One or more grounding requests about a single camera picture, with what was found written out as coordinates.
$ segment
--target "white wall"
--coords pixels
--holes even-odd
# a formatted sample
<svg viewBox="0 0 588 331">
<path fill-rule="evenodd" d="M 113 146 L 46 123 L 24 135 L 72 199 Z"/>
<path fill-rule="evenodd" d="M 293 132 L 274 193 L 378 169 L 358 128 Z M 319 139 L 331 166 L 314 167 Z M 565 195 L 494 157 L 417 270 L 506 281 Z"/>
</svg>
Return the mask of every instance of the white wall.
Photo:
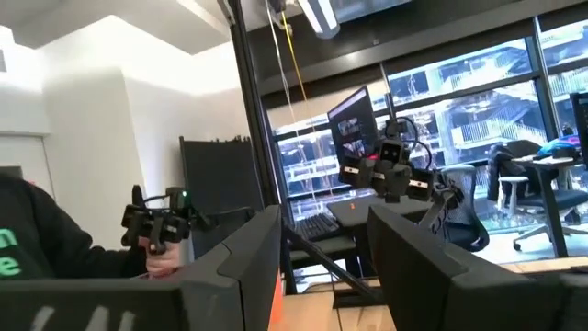
<svg viewBox="0 0 588 331">
<path fill-rule="evenodd" d="M 97 244 L 119 247 L 133 184 L 183 185 L 180 135 L 249 135 L 231 44 L 191 57 L 107 17 L 40 51 L 55 195 Z"/>
<path fill-rule="evenodd" d="M 10 29 L 4 27 L 0 27 L 0 50 L 6 64 L 6 73 L 0 73 L 0 135 L 48 134 L 37 53 L 16 45 Z"/>
<path fill-rule="evenodd" d="M 11 165 L 20 166 L 23 178 L 53 194 L 40 137 L 0 136 L 0 166 Z"/>
<path fill-rule="evenodd" d="M 41 138 L 50 129 L 39 57 L 16 45 L 5 27 L 0 27 L 0 50 L 6 65 L 0 73 L 0 166 L 20 166 L 26 180 L 53 195 Z"/>
<path fill-rule="evenodd" d="M 45 85 L 45 148 L 56 200 L 97 244 L 120 247 L 120 219 L 141 165 L 117 67 L 54 76 Z"/>
</svg>

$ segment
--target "ceiling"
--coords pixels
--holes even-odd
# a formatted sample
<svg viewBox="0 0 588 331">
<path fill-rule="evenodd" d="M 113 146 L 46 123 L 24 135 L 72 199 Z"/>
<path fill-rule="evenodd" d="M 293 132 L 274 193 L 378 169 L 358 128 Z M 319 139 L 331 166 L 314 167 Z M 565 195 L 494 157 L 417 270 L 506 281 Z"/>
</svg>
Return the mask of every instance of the ceiling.
<svg viewBox="0 0 588 331">
<path fill-rule="evenodd" d="M 109 15 L 189 54 L 231 39 L 216 0 L 0 0 L 0 25 L 31 48 Z"/>
</svg>

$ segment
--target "person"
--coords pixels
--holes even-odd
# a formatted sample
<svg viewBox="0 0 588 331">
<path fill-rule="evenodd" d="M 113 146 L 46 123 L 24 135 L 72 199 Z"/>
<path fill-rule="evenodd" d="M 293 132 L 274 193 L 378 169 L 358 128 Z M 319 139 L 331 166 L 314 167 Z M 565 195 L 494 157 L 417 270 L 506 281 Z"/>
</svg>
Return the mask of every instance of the person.
<svg viewBox="0 0 588 331">
<path fill-rule="evenodd" d="M 92 245 L 53 198 L 27 181 L 0 175 L 0 280 L 130 278 L 162 276 L 180 266 L 179 244 L 152 256 L 141 246 L 127 251 Z"/>
</svg>

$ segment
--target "desk surface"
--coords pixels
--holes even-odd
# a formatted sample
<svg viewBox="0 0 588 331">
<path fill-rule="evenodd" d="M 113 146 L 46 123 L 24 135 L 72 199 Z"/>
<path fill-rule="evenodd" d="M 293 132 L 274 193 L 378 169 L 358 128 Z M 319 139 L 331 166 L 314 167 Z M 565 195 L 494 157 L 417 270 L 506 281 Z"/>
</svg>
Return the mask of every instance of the desk surface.
<svg viewBox="0 0 588 331">
<path fill-rule="evenodd" d="M 540 260 L 526 263 L 503 265 L 513 272 L 539 272 L 565 270 L 575 266 L 588 266 L 588 257 L 567 257 L 553 260 Z M 370 280 L 370 286 L 379 286 L 378 280 Z M 336 289 L 345 289 L 344 283 L 335 284 Z M 333 310 L 332 284 L 310 286 L 311 294 L 284 297 L 283 320 L 279 325 L 271 325 L 272 331 L 312 330 L 340 331 L 341 315 L 343 331 L 396 331 L 387 306 Z"/>
<path fill-rule="evenodd" d="M 369 206 L 375 204 L 384 205 L 391 211 L 406 216 L 416 212 L 428 211 L 433 202 L 423 202 L 403 196 L 400 203 L 386 203 L 383 198 L 369 196 L 329 203 L 327 208 L 343 227 L 353 227 L 368 221 Z"/>
<path fill-rule="evenodd" d="M 545 170 L 562 169 L 568 166 L 576 166 L 583 163 L 582 158 L 574 160 L 571 157 L 553 158 L 551 156 L 541 160 L 534 161 L 533 155 L 514 158 L 512 161 L 521 166 L 535 167 Z"/>
</svg>

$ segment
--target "yellow cable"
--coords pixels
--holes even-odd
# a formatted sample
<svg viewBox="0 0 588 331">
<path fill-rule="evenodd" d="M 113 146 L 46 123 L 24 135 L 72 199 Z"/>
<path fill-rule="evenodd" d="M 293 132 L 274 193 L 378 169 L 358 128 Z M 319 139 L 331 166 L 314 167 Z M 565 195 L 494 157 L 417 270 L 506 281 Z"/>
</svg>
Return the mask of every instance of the yellow cable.
<svg viewBox="0 0 588 331">
<path fill-rule="evenodd" d="M 284 30 L 286 31 L 286 38 L 288 39 L 288 46 L 290 47 L 290 53 L 292 54 L 292 61 L 294 62 L 294 70 L 296 70 L 296 76 L 298 77 L 298 81 L 300 83 L 300 90 L 302 91 L 302 97 L 304 101 L 306 99 L 306 92 L 304 92 L 304 84 L 302 83 L 302 78 L 300 77 L 300 70 L 298 69 L 298 63 L 296 62 L 296 55 L 294 55 L 294 47 L 292 46 L 292 40 L 290 39 L 290 33 L 288 32 L 288 22 L 286 22 L 286 14 L 282 12 L 282 20 L 284 21 Z"/>
<path fill-rule="evenodd" d="M 292 62 L 294 62 L 294 70 L 296 71 L 296 76 L 298 77 L 298 81 L 300 83 L 300 91 L 302 92 L 302 98 L 304 99 L 304 105 L 307 107 L 307 110 L 308 110 L 308 103 L 307 103 L 308 99 L 306 98 L 306 92 L 304 91 L 304 84 L 302 83 L 302 77 L 300 76 L 300 70 L 298 68 L 298 63 L 296 62 L 296 55 L 294 54 L 294 46 L 292 46 L 292 39 L 290 38 L 290 33 L 288 30 L 288 22 L 286 21 L 286 14 L 284 12 L 282 12 L 282 21 L 284 23 L 284 31 L 286 31 L 286 39 L 288 40 L 288 46 L 290 47 L 290 54 L 292 54 Z M 312 126 L 312 133 L 316 133 L 316 130 L 314 130 L 314 122 L 311 124 L 311 126 Z M 316 147 L 319 150 L 319 156 L 320 156 L 322 167 L 325 167 L 324 160 L 323 160 L 324 153 L 322 152 L 321 144 L 317 143 Z M 333 196 L 333 182 L 328 177 L 328 173 L 327 173 L 326 169 L 324 170 L 324 180 L 326 180 L 326 183 L 328 183 L 328 185 L 329 185 L 329 193 L 332 197 Z M 316 202 L 316 197 L 314 196 L 314 192 L 312 192 L 312 198 Z"/>
</svg>

